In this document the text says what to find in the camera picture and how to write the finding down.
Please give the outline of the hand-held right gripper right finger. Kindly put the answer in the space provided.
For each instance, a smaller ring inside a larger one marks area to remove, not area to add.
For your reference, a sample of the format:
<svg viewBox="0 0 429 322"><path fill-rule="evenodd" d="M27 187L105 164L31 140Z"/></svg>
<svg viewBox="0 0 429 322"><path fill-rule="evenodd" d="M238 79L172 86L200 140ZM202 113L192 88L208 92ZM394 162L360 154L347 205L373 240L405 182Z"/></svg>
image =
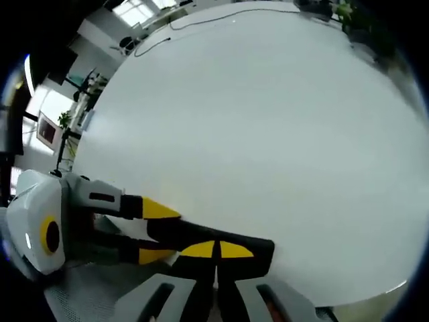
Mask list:
<svg viewBox="0 0 429 322"><path fill-rule="evenodd" d="M219 242L218 304L223 321L334 321L283 280L269 275L274 246L252 250Z"/></svg>

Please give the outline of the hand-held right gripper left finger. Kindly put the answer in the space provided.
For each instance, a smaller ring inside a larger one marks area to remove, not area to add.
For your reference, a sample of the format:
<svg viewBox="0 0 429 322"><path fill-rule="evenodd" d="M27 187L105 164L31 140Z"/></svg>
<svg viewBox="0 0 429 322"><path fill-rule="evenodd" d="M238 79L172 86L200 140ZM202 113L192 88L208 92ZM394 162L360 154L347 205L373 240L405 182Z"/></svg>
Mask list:
<svg viewBox="0 0 429 322"><path fill-rule="evenodd" d="M168 274L154 274L116 303L114 321L206 321L212 305L217 242L180 252Z"/></svg>

